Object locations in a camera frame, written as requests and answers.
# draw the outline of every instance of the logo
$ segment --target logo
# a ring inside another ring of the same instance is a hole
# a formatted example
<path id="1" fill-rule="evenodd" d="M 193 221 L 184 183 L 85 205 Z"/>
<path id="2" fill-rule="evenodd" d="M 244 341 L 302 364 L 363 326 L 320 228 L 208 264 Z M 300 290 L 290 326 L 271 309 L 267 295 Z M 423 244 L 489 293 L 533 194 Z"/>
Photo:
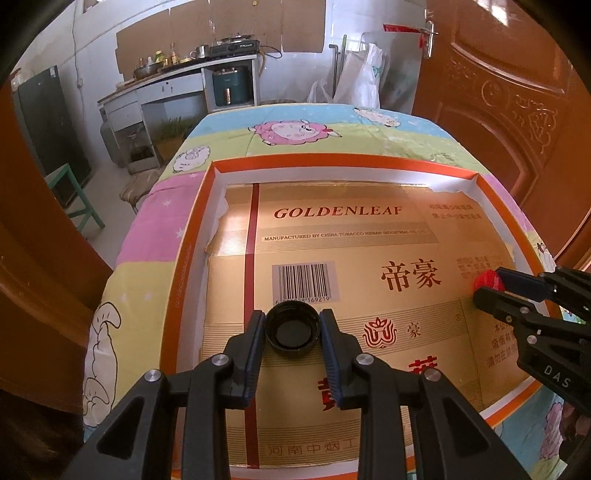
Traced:
<path id="1" fill-rule="evenodd" d="M 355 206 L 355 207 L 305 207 L 300 208 L 280 208 L 274 213 L 275 218 L 285 218 L 290 216 L 296 218 L 304 217 L 325 217 L 325 216 L 342 216 L 342 215 L 398 215 L 402 207 L 382 207 L 380 205 L 373 206 Z"/>
<path id="2" fill-rule="evenodd" d="M 363 339 L 368 347 L 386 348 L 396 342 L 396 331 L 392 320 L 376 317 L 363 327 Z"/>

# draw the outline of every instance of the bed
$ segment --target bed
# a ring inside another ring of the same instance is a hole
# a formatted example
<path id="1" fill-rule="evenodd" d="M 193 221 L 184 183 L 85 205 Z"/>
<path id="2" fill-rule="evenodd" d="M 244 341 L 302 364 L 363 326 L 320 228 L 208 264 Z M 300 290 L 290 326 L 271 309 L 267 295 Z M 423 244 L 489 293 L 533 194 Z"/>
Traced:
<path id="1" fill-rule="evenodd" d="M 179 247 L 208 166 L 230 158 L 294 152 L 412 158 L 478 172 L 511 211 L 544 269 L 554 270 L 541 238 L 508 192 L 428 120 L 324 104 L 270 105 L 211 114 L 195 127 L 145 198 L 95 313 L 83 392 L 86 437 L 143 372 L 160 364 Z M 129 348 L 131 344 L 141 345 L 141 355 Z M 562 400 L 533 383 L 515 391 L 514 397 L 520 407 L 507 411 L 509 416 L 496 431 L 533 478 L 556 478 L 564 467 L 558 459 Z"/>

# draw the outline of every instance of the pink sheep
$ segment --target pink sheep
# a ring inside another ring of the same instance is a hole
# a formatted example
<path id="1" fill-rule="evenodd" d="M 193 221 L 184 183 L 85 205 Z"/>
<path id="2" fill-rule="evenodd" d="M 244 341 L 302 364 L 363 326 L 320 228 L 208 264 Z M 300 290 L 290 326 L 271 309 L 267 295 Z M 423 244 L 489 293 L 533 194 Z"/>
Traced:
<path id="1" fill-rule="evenodd" d="M 254 127 L 248 127 L 267 145 L 303 145 L 322 138 L 340 137 L 326 125 L 310 123 L 306 120 L 283 120 L 281 122 L 266 122 Z"/>
<path id="2" fill-rule="evenodd" d="M 546 415 L 544 426 L 544 440 L 540 448 L 540 458 L 551 459 L 558 455 L 558 447 L 562 442 L 562 436 L 558 429 L 560 419 L 562 418 L 562 403 L 556 402 L 550 408 Z"/>

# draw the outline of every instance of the brown wooden door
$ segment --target brown wooden door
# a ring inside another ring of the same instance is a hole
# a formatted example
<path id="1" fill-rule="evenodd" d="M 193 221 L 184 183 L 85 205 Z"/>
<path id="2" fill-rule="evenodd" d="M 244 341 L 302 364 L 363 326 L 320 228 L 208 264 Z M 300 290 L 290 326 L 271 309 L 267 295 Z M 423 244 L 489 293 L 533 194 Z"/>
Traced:
<path id="1" fill-rule="evenodd" d="M 591 96 L 512 0 L 427 0 L 427 10 L 439 35 L 421 65 L 413 114 L 499 179 L 554 256 L 579 232 L 580 259 L 591 245 Z"/>

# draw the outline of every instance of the red ball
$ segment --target red ball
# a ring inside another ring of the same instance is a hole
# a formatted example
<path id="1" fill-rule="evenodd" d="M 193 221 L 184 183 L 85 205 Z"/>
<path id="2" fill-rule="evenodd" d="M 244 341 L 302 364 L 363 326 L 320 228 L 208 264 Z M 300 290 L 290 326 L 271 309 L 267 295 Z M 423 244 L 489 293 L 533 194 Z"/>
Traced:
<path id="1" fill-rule="evenodd" d="M 474 291 L 480 287 L 490 287 L 494 290 L 505 291 L 501 277 L 494 270 L 485 270 L 476 277 L 474 280 Z"/>

